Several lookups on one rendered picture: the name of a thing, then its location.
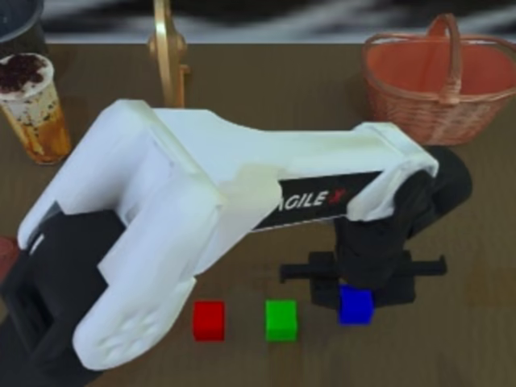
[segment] chocolate powder topping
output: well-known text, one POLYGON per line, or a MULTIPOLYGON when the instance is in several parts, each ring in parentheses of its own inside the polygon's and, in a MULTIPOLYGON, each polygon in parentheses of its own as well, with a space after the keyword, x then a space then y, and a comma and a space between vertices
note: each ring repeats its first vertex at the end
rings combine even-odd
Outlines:
POLYGON ((34 55, 14 55, 7 63, 0 64, 0 92, 7 94, 20 91, 27 82, 40 83, 39 70, 45 63, 34 55))

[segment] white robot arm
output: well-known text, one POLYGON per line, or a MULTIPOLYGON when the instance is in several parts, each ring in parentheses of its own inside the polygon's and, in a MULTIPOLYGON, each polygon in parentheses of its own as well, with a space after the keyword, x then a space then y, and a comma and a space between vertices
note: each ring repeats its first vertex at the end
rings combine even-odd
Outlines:
POLYGON ((19 246, 36 251, 40 225, 57 213, 118 216, 124 232, 98 265, 106 289, 73 332, 80 362, 102 371, 154 346, 195 277, 247 233, 387 218, 417 171, 435 177, 439 163, 390 123, 259 131, 208 110, 122 100, 101 113, 28 212, 19 246))

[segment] red cube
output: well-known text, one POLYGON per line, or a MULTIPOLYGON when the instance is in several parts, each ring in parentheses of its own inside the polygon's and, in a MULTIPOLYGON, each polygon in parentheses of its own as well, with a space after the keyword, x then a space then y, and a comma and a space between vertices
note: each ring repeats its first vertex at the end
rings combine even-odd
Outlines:
POLYGON ((224 302, 197 301, 193 307, 192 331, 195 340, 224 341, 224 302))

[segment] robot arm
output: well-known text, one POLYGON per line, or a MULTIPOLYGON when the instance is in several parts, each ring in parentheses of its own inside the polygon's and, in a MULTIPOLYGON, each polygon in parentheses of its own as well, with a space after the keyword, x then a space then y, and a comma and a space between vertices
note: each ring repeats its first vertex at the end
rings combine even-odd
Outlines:
POLYGON ((22 254, 2 286, 10 323, 52 383, 60 358, 45 359, 42 346, 61 335, 86 383, 88 372, 154 346, 176 321, 195 277, 247 233, 324 219, 374 225, 397 214, 399 190, 414 175, 432 181, 438 174, 438 159, 388 123, 267 132, 207 110, 116 102, 19 228, 22 254), (108 225, 109 232, 98 231, 108 225), (58 228, 67 241, 61 243, 58 228), (76 258, 88 269, 70 264, 76 258), (38 261, 55 270, 38 269, 38 261), (73 298, 81 282, 89 296, 73 298), (24 303, 13 296, 29 288, 24 303), (22 304, 47 316, 39 332, 27 333, 23 321, 31 317, 16 307, 22 304), (67 307, 74 312, 65 321, 67 307))

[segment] blue cube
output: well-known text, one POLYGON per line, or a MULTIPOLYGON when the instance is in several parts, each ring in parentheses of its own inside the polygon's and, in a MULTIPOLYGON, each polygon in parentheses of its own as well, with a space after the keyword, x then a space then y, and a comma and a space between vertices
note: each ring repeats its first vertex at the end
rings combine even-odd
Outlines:
POLYGON ((373 314, 371 290, 355 289, 349 285, 340 286, 340 324, 368 325, 371 323, 373 314))

